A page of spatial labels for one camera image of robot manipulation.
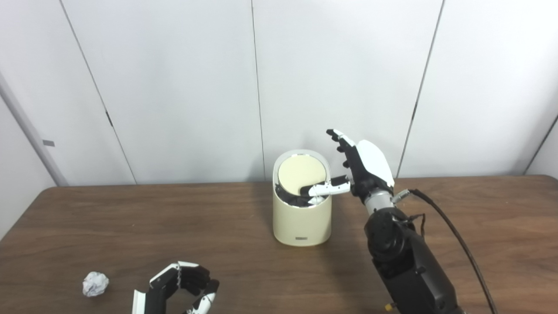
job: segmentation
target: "wooden table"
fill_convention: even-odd
[[[452,219],[483,271],[500,313],[558,312],[558,182],[550,177],[396,180],[419,188]],[[177,260],[200,263],[221,281],[210,314],[384,313],[390,302],[366,249],[365,208],[334,198],[325,244],[292,248],[271,229],[270,183],[51,188],[0,242],[0,312],[130,313],[133,290]],[[442,219],[427,213],[426,241],[462,307],[488,313],[477,279]],[[86,298],[90,271],[110,278]],[[178,295],[169,314],[187,308]]]

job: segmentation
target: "cream trash can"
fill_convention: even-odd
[[[291,150],[273,167],[273,233],[292,246],[324,243],[331,235],[331,196],[303,197],[300,188],[330,180],[329,164],[311,150]]]

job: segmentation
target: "trash can lid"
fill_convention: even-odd
[[[324,165],[317,158],[302,154],[287,158],[279,166],[279,184],[287,192],[300,195],[300,188],[325,181]]]

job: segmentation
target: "black cable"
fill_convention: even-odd
[[[412,215],[409,217],[409,222],[412,222],[419,217],[422,217],[422,222],[420,223],[420,235],[424,238],[424,224],[426,223],[426,214],[420,213],[418,215]]]
[[[438,214],[440,214],[440,216],[444,219],[444,221],[446,222],[448,227],[450,227],[451,232],[453,232],[453,234],[455,235],[455,237],[459,241],[459,244],[461,244],[461,247],[465,251],[465,254],[469,258],[469,261],[471,262],[471,265],[473,266],[473,269],[475,270],[475,274],[477,275],[477,278],[479,279],[480,285],[483,288],[484,295],[487,298],[488,306],[490,307],[490,310],[492,311],[492,314],[498,314],[498,310],[496,309],[496,305],[494,304],[494,300],[492,300],[492,296],[490,295],[490,291],[488,290],[487,284],[484,281],[482,273],[480,272],[479,265],[475,261],[475,259],[473,257],[473,254],[471,253],[471,251],[467,247],[467,244],[465,244],[465,241],[463,240],[461,235],[459,235],[459,232],[457,231],[457,229],[455,228],[453,223],[451,223],[450,219],[446,216],[446,214],[444,214],[442,209],[440,207],[438,207],[438,205],[436,205],[436,203],[434,203],[434,201],[432,199],[430,199],[430,197],[428,197],[426,194],[420,192],[417,189],[409,190],[409,192],[411,192],[412,194],[420,197],[423,201],[430,204],[430,206],[432,206],[438,212]]]

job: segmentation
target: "robotic arm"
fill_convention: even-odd
[[[364,226],[368,251],[394,301],[386,308],[397,307],[401,314],[463,314],[455,288],[416,232],[412,218],[395,206],[408,191],[393,196],[393,177],[380,149],[369,141],[355,144],[337,130],[327,133],[347,157],[343,165],[350,168],[353,181],[337,177],[337,182],[303,187],[301,195],[324,196],[350,190],[360,198],[369,214]]]

